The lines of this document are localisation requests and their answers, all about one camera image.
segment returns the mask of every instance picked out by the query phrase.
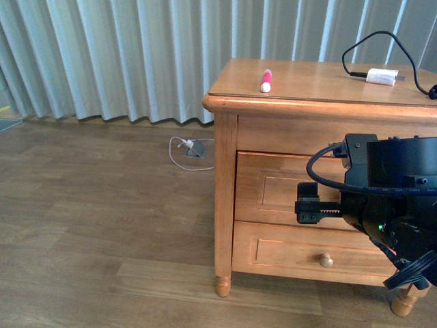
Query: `power cord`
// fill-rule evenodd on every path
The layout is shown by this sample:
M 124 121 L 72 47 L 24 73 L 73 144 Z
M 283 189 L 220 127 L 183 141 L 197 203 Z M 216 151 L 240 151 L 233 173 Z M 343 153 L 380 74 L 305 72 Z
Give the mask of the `power cord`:
M 358 45 L 362 44 L 364 41 L 366 41 L 367 39 L 371 38 L 372 36 L 376 35 L 376 34 L 386 34 L 388 36 L 391 36 L 394 41 L 396 41 L 397 45 L 400 47 L 400 49 L 405 53 L 405 55 L 407 56 L 407 58 L 410 60 L 411 66 L 412 66 L 412 71 L 413 71 L 413 76 L 414 76 L 414 83 L 417 86 L 417 89 L 419 89 L 423 94 L 426 94 L 427 96 L 429 96 L 431 99 L 434 96 L 434 92 L 430 91 L 430 92 L 426 92 L 419 84 L 419 81 L 417 79 L 417 69 L 416 69 L 416 64 L 414 63 L 414 61 L 412 60 L 411 55 L 408 53 L 408 51 L 404 48 L 404 46 L 402 45 L 402 43 L 399 41 L 399 39 L 397 38 L 397 36 L 389 31 L 376 31 L 373 32 L 371 34 L 369 34 L 368 36 L 366 36 L 364 39 L 362 39 L 360 42 L 354 44 L 353 46 L 351 46 L 348 50 L 346 50 L 343 55 L 341 56 L 341 62 L 343 63 L 343 67 L 344 70 L 351 76 L 351 77 L 363 77 L 363 78 L 367 78 L 367 73 L 365 72 L 350 72 L 348 70 L 348 68 L 346 67 L 345 61 L 344 61 L 344 57 L 346 56 L 346 54 L 351 51 L 353 48 L 357 47 Z
M 201 140 L 210 140 L 210 141 L 214 141 L 214 139 L 203 138 L 203 139 L 188 139 L 188 140 L 185 140 L 185 139 L 182 139 L 182 138 L 180 138 L 180 137 L 171 137 L 171 138 L 170 138 L 170 142 L 169 142 L 169 156 L 170 156 L 170 159 L 171 159 L 171 161 L 172 161 L 173 163 L 175 163 L 175 164 L 176 164 L 178 167 L 180 167 L 181 169 L 184 169 L 184 170 L 186 170 L 186 171 L 191 171 L 191 172 L 195 172 L 195 171 L 206 171 L 206 170 L 208 170 L 208 169 L 214 169 L 214 166 L 212 166 L 212 167 L 206 167 L 206 168 L 203 168 L 203 169 L 188 169 L 188 168 L 186 168 L 186 167 L 183 167 L 183 166 L 180 165 L 179 163 L 177 163 L 177 162 L 173 159 L 173 157 L 172 157 L 172 155 L 171 155 L 171 143 L 172 143 L 172 141 L 173 141 L 174 139 L 179 139 L 179 140 L 181 141 L 181 143 L 178 144 L 178 148 L 180 148 L 180 146 L 184 145 L 184 146 L 186 146 L 186 147 L 189 148 L 189 149 L 191 149 L 191 148 L 193 147 L 193 145 L 194 145 L 194 141 L 196 141 L 196 140 L 199 140 L 199 141 L 201 141 Z

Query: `white cable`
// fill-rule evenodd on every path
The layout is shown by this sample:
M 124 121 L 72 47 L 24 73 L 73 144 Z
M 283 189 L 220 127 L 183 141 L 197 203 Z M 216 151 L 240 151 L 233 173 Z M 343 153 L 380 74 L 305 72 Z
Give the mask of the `white cable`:
M 176 163 L 176 161 L 173 159 L 173 157 L 171 156 L 171 142 L 174 140 L 174 139 L 179 139 L 180 141 L 182 141 L 182 143 L 180 143 L 179 145 L 178 145 L 178 148 L 180 147 L 180 146 L 182 146 L 182 145 L 186 145 L 187 143 L 189 144 L 189 142 L 191 141 L 191 142 L 193 142 L 193 141 L 196 141 L 196 140 L 211 140 L 211 141 L 214 141 L 214 139 L 208 139 L 208 138 L 203 138 L 203 139 L 189 139 L 189 140 L 185 140 L 185 139 L 182 139 L 182 138 L 179 138 L 179 137 L 171 137 L 170 138 L 170 142 L 169 142 L 169 156 L 170 156 L 170 159 L 171 159 L 171 161 L 173 162 L 173 163 L 175 163 L 178 167 L 180 167 L 181 169 L 185 169 L 186 171 L 206 171 L 207 169 L 214 169 L 214 166 L 212 166 L 212 167 L 207 167 L 207 168 L 204 168 L 204 169 L 187 169 L 186 167 L 183 167 L 183 166 L 181 166 L 180 164 L 178 164 L 178 163 Z

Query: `white charger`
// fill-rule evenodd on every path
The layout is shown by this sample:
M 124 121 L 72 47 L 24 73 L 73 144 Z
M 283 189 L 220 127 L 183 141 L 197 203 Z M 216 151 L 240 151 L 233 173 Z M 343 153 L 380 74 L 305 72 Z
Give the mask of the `white charger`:
M 405 77 L 399 77 L 398 70 L 385 70 L 371 68 L 367 73 L 366 82 L 394 86 L 396 81 L 405 81 Z

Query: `nightstand leg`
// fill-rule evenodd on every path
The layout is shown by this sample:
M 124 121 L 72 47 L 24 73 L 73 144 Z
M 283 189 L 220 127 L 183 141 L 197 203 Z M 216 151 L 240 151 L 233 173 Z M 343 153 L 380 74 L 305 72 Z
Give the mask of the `nightstand leg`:
M 220 297 L 226 297 L 231 290 L 231 278 L 217 277 L 216 279 L 216 293 Z
M 214 117 L 214 124 L 216 293 L 220 297 L 226 297 L 231 289 L 237 116 L 217 113 Z
M 429 287 L 424 290 L 418 290 L 413 284 L 407 289 L 400 289 L 396 299 L 391 304 L 391 310 L 394 314 L 400 317 L 409 315 L 412 307 L 421 297 L 425 297 Z

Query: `pink marker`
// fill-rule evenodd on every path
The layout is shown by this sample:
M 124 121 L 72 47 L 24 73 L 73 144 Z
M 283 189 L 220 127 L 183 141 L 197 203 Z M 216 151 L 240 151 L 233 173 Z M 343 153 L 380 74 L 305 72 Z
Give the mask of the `pink marker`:
M 261 92 L 270 92 L 272 89 L 272 71 L 265 70 L 262 76 Z

